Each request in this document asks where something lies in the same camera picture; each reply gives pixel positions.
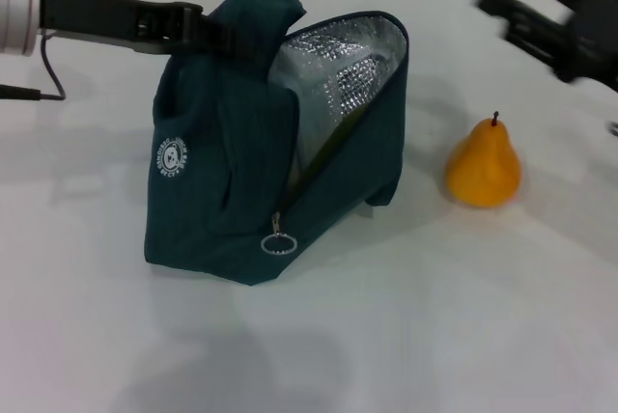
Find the zipper pull ring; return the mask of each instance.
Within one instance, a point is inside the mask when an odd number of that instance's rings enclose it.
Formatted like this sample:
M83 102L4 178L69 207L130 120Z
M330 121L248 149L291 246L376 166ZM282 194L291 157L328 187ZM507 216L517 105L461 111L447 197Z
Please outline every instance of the zipper pull ring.
M298 241L295 237L289 234L281 233L281 226L279 221L281 220L281 213L275 212L272 217L272 234L269 234L262 239L262 250L272 256L288 256L296 249L298 249ZM289 243L288 249L271 249L267 246L267 243L272 240L278 240L280 242Z

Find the lunch bag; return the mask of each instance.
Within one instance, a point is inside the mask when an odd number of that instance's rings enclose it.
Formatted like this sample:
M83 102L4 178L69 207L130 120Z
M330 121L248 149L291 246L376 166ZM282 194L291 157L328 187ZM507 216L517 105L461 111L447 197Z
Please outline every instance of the lunch bag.
M408 40L381 12L287 35L298 0L225 0L210 18L249 61L172 56L154 98L145 257L246 285L277 278L402 172Z

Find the white logo print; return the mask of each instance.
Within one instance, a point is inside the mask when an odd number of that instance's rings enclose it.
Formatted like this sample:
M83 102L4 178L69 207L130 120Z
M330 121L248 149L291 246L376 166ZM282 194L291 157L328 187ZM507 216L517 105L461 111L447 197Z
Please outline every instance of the white logo print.
M175 177L184 169L186 156L186 144L181 138L167 138L156 152L156 168L164 177Z

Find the pear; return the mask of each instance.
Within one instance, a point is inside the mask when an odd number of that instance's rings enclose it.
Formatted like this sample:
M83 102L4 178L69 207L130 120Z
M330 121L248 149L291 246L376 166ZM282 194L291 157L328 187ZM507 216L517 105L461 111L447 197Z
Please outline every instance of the pear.
M447 189L470 206L499 207L520 188L520 160L498 115L478 123L446 163Z

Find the white surface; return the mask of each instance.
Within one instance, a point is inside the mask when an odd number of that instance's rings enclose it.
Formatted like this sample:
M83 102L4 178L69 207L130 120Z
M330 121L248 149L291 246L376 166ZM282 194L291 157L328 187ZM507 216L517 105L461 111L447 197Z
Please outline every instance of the white surface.
M151 267L165 58L52 41L69 102L0 103L2 411L617 411L617 96L559 83L470 0L302 1L303 25L380 9L409 29L393 204L362 208L264 286ZM0 70L52 90L37 58ZM495 110L526 186L500 211L454 206L435 183L445 151Z

